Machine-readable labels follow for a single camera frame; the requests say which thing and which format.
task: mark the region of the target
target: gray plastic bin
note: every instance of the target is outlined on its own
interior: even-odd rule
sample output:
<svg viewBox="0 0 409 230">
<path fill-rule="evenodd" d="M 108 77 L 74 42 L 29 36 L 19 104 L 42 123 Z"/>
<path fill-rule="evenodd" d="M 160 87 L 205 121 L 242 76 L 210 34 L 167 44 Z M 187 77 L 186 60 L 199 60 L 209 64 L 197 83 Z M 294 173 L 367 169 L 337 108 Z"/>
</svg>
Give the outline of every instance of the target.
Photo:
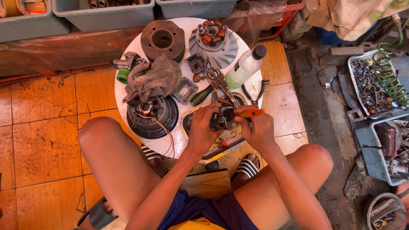
<svg viewBox="0 0 409 230">
<path fill-rule="evenodd" d="M 87 0 L 52 0 L 52 10 L 64 17 L 82 32 L 123 29 L 145 26 L 154 20 L 153 6 L 149 4 L 90 9 Z"/>
<path fill-rule="evenodd" d="M 0 43 L 68 34 L 69 32 L 70 23 L 52 13 L 51 0 L 48 0 L 47 12 L 44 14 L 0 18 Z"/>
<path fill-rule="evenodd" d="M 155 0 L 162 9 L 164 19 L 171 18 L 223 18 L 230 15 L 237 0 Z"/>
<path fill-rule="evenodd" d="M 354 130 L 358 139 L 358 143 L 362 150 L 362 156 L 364 157 L 368 175 L 386 181 L 390 186 L 397 186 L 407 180 L 402 179 L 401 177 L 389 175 L 384 155 L 382 153 L 382 150 L 380 149 L 382 145 L 379 141 L 378 136 L 376 135 L 374 126 L 383 122 L 396 120 L 397 118 L 403 118 L 408 115 L 409 113 L 405 113 L 396 117 L 377 120 L 375 122 L 372 122 L 367 127 Z"/>
</svg>

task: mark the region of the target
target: blue shorts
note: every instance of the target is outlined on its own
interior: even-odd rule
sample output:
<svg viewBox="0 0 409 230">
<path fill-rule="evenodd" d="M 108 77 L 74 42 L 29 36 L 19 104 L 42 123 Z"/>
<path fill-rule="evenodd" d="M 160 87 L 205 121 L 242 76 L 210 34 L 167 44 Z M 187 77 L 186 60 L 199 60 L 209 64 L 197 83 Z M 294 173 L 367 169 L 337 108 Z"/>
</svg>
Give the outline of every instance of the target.
<svg viewBox="0 0 409 230">
<path fill-rule="evenodd" d="M 205 217 L 212 223 L 227 230 L 257 230 L 240 206 L 233 193 L 227 193 L 218 200 L 189 196 L 186 191 L 178 191 L 173 202 L 160 222 L 158 230 Z"/>
</svg>

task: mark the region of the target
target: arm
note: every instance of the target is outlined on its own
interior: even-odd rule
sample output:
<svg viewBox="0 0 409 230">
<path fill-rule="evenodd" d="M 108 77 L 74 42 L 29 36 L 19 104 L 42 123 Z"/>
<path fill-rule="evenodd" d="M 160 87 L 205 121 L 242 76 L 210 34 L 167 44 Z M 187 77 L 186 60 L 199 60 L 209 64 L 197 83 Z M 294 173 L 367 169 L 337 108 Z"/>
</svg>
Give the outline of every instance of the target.
<svg viewBox="0 0 409 230">
<path fill-rule="evenodd" d="M 211 115 L 219 111 L 219 106 L 220 104 L 211 104 L 193 113 L 187 147 L 172 169 L 135 210 L 125 230 L 158 228 L 189 171 L 221 134 L 221 131 L 213 132 L 209 128 Z"/>
<path fill-rule="evenodd" d="M 252 106 L 240 106 L 241 113 Z M 242 135 L 267 161 L 281 190 L 283 202 L 301 229 L 332 229 L 331 224 L 314 194 L 298 175 L 274 139 L 274 120 L 263 113 L 249 122 L 235 117 L 242 125 Z"/>
</svg>

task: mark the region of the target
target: knee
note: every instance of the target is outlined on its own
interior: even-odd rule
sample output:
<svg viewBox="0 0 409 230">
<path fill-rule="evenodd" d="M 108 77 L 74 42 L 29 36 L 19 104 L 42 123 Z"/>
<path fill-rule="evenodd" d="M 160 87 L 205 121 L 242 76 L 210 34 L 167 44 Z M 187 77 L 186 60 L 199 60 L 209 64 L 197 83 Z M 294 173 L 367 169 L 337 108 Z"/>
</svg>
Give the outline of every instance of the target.
<svg viewBox="0 0 409 230">
<path fill-rule="evenodd" d="M 121 132 L 122 127 L 111 117 L 96 117 L 87 121 L 81 128 L 78 141 L 80 147 L 109 138 L 110 135 Z"/>
<path fill-rule="evenodd" d="M 328 172 L 328 175 L 331 173 L 334 167 L 334 162 L 331 154 L 328 152 L 328 150 L 326 150 L 326 148 L 319 144 L 305 144 L 300 148 L 302 149 L 302 152 L 306 154 L 306 157 L 308 157 L 309 160 L 317 162 L 325 172 Z"/>
</svg>

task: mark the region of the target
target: green coiled hose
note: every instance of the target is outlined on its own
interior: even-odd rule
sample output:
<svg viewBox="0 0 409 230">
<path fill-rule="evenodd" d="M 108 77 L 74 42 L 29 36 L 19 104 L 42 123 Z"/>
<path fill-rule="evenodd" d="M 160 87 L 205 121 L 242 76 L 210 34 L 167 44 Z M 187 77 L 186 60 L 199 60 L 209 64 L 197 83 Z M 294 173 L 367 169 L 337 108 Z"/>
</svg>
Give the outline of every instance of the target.
<svg viewBox="0 0 409 230">
<path fill-rule="evenodd" d="M 400 106 L 409 108 L 409 95 L 403 86 L 398 82 L 398 77 L 392 70 L 391 58 L 386 55 L 391 55 L 393 52 L 391 50 L 382 49 L 382 45 L 389 47 L 396 47 L 402 43 L 403 35 L 400 28 L 399 17 L 397 16 L 397 21 L 394 22 L 398 30 L 399 41 L 395 44 L 390 44 L 386 42 L 380 42 L 376 46 L 378 51 L 372 56 L 373 64 L 372 68 L 374 69 L 375 77 L 378 84 L 384 89 L 385 93 L 389 95 L 394 101 L 396 101 Z M 382 57 L 376 59 L 377 54 L 385 54 Z"/>
</svg>

